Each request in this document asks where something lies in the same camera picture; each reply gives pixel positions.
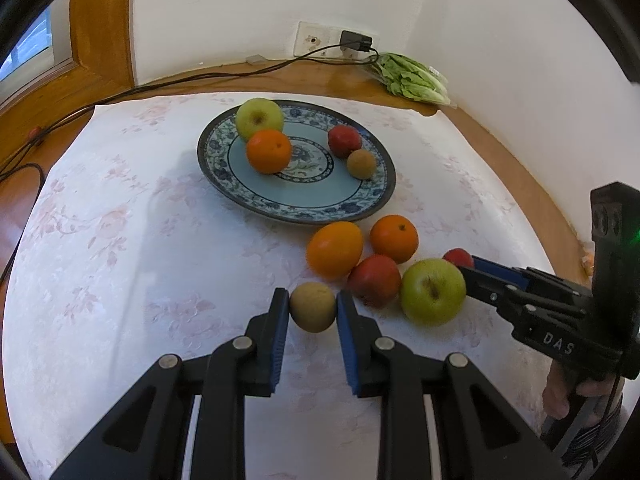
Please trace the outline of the person's hand on handle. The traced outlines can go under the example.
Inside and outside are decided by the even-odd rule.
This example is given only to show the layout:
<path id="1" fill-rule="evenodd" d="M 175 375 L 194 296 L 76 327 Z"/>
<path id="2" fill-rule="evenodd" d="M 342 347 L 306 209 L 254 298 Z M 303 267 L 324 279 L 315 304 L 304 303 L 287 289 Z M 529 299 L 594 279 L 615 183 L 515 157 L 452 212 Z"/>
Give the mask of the person's hand on handle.
<path id="1" fill-rule="evenodd" d="M 570 412 L 568 396 L 572 392 L 585 398 L 600 398 L 615 392 L 613 403 L 616 403 L 622 395 L 624 381 L 621 380 L 617 386 L 614 386 L 614 382 L 615 376 L 613 374 L 608 374 L 600 382 L 592 379 L 580 382 L 575 372 L 558 361 L 553 361 L 547 376 L 546 386 L 542 392 L 544 412 L 555 420 L 565 418 Z"/>

